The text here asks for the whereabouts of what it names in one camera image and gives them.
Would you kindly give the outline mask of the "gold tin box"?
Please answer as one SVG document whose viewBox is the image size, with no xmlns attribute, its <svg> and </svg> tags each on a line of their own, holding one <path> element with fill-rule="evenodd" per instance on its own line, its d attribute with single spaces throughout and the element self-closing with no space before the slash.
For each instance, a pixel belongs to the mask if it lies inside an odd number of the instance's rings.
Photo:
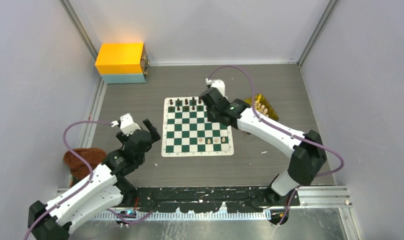
<svg viewBox="0 0 404 240">
<path fill-rule="evenodd" d="M 258 111 L 259 114 L 264 115 L 265 117 L 272 119 L 276 122 L 279 121 L 279 116 L 276 111 L 273 109 L 272 105 L 267 101 L 264 95 L 261 93 L 254 95 L 255 102 L 255 110 Z"/>
</svg>

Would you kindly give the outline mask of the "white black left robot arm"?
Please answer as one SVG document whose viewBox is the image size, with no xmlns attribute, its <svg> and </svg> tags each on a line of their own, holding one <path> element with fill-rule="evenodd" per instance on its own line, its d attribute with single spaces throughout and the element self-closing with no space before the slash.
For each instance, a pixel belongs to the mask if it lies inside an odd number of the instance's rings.
<svg viewBox="0 0 404 240">
<path fill-rule="evenodd" d="M 89 175 L 47 203 L 33 203 L 24 239 L 33 235 L 37 240 L 67 240 L 97 214 L 119 205 L 131 206 L 137 192 L 126 176 L 144 163 L 145 154 L 161 139 L 149 119 L 143 120 L 143 124 L 146 129 L 134 122 L 129 113 L 111 122 L 110 126 L 120 129 L 116 137 L 122 146 L 95 168 L 69 147 L 69 152 L 88 168 Z"/>
</svg>

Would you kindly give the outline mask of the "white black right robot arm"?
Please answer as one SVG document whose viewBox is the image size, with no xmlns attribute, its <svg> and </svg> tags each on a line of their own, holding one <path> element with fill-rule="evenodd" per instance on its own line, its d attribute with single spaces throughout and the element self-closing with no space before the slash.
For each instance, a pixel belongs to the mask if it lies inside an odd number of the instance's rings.
<svg viewBox="0 0 404 240">
<path fill-rule="evenodd" d="M 321 136 L 314 130 L 304 133 L 268 117 L 261 118 L 248 103 L 240 99 L 229 102 L 215 87 L 206 89 L 200 99 L 210 122 L 255 135 L 289 157 L 288 168 L 265 191 L 265 198 L 273 205 L 281 205 L 296 187 L 309 186 L 327 161 L 325 150 L 319 147 Z"/>
</svg>

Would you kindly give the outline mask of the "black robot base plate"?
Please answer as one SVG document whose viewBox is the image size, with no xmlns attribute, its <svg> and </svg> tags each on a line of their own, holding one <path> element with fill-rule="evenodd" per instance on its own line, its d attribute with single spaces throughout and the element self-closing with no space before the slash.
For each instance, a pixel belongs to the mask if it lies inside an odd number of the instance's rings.
<svg viewBox="0 0 404 240">
<path fill-rule="evenodd" d="M 143 212 L 196 214 L 260 213 L 272 207 L 285 210 L 287 204 L 298 206 L 298 193 L 292 189 L 286 196 L 274 196 L 267 186 L 206 186 L 206 187 L 138 187 L 118 204 Z"/>
</svg>

